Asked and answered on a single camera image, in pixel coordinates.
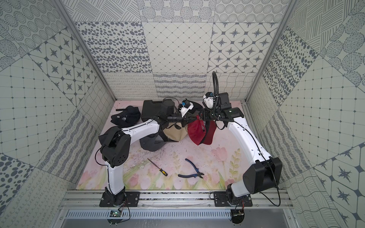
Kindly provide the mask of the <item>beige baseball cap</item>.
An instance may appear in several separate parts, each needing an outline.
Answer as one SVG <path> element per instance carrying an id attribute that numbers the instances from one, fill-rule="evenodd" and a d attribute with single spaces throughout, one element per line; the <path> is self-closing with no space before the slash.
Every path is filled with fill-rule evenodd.
<path id="1" fill-rule="evenodd" d="M 168 127 L 163 130 L 168 139 L 179 142 L 187 135 L 187 126 L 182 127 L 181 123 L 169 123 Z"/>

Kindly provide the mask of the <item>dark red baseball cap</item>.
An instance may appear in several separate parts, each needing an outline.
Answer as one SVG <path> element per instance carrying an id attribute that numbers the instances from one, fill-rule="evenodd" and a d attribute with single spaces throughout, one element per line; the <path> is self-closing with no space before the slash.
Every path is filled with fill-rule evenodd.
<path id="1" fill-rule="evenodd" d="M 211 145 L 217 129 L 216 123 L 214 121 L 204 121 L 199 116 L 195 118 L 196 120 L 188 124 L 187 132 L 190 139 L 196 145 Z"/>

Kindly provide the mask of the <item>navy baseball cap metal buckle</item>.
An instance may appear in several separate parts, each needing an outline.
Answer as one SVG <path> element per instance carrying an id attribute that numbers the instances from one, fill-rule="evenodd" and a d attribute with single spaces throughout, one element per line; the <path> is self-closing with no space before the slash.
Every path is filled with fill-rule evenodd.
<path id="1" fill-rule="evenodd" d="M 128 106 L 124 109 L 117 109 L 117 111 L 121 112 L 111 116 L 111 123 L 120 128 L 136 125 L 141 117 L 138 107 Z"/>

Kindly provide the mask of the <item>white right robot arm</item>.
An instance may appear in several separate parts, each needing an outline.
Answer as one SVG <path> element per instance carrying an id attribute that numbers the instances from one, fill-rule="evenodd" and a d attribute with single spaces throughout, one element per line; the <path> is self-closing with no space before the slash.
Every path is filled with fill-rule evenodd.
<path id="1" fill-rule="evenodd" d="M 228 185 L 226 192 L 229 202 L 234 203 L 242 196 L 262 193 L 271 188 L 279 191 L 281 160 L 273 158 L 259 143 L 243 112 L 232 107 L 228 94 L 208 92 L 203 96 L 202 104 L 203 120 L 223 122 L 224 127 L 235 136 L 249 164 L 241 180 Z"/>

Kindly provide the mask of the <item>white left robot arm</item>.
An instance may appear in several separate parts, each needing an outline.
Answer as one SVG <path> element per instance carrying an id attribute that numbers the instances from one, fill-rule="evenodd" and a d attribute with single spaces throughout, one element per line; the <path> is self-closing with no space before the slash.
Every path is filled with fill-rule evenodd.
<path id="1" fill-rule="evenodd" d="M 107 170 L 105 193 L 113 201 L 123 200 L 125 184 L 123 181 L 123 164 L 129 157 L 130 146 L 136 141 L 154 135 L 167 128 L 169 123 L 181 123 L 182 126 L 194 121 L 192 116 L 160 115 L 154 116 L 146 122 L 128 128 L 113 126 L 103 135 L 99 136 L 101 147 L 99 149 Z"/>

